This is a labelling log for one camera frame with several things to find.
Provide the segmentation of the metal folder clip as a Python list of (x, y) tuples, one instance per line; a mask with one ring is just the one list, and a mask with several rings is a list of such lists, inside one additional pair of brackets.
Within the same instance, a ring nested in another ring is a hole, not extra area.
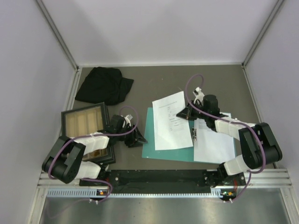
[(193, 142), (197, 141), (197, 129), (193, 126), (192, 127), (192, 140)]

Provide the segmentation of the white printed paper sheet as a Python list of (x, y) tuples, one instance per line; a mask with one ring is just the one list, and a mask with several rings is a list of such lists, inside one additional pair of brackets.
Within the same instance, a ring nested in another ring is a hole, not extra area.
[(202, 163), (221, 164), (236, 157), (234, 139), (223, 133), (212, 131), (203, 119), (194, 122), (196, 140), (193, 160)]

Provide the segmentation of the teal plastic file folder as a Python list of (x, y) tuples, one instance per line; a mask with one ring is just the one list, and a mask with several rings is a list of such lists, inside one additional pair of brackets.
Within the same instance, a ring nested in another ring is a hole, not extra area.
[(179, 135), (167, 132), (166, 137), (156, 136), (154, 129), (154, 113), (150, 107), (147, 111), (145, 139), (142, 157), (147, 159), (201, 162), (220, 164), (236, 157), (233, 137), (210, 130), (204, 120), (186, 121), (180, 119), (180, 127), (190, 130), (179, 131), (187, 139), (179, 143)]

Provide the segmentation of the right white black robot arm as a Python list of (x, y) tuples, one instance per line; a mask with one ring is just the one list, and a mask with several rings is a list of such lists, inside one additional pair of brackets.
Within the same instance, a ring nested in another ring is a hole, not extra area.
[(282, 159), (269, 124), (244, 123), (221, 113), (215, 95), (196, 93), (176, 116), (194, 122), (194, 160), (218, 164), (216, 176), (222, 184)]

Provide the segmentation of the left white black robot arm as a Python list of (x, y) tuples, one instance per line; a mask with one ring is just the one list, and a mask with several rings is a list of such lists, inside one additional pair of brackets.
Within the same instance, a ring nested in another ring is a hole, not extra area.
[(132, 116), (114, 115), (105, 129), (88, 135), (69, 138), (60, 136), (42, 164), (42, 171), (51, 179), (65, 184), (75, 179), (86, 179), (96, 185), (105, 182), (105, 168), (83, 157), (96, 150), (106, 149), (118, 141), (127, 147), (139, 147), (147, 143), (136, 124), (131, 123)]

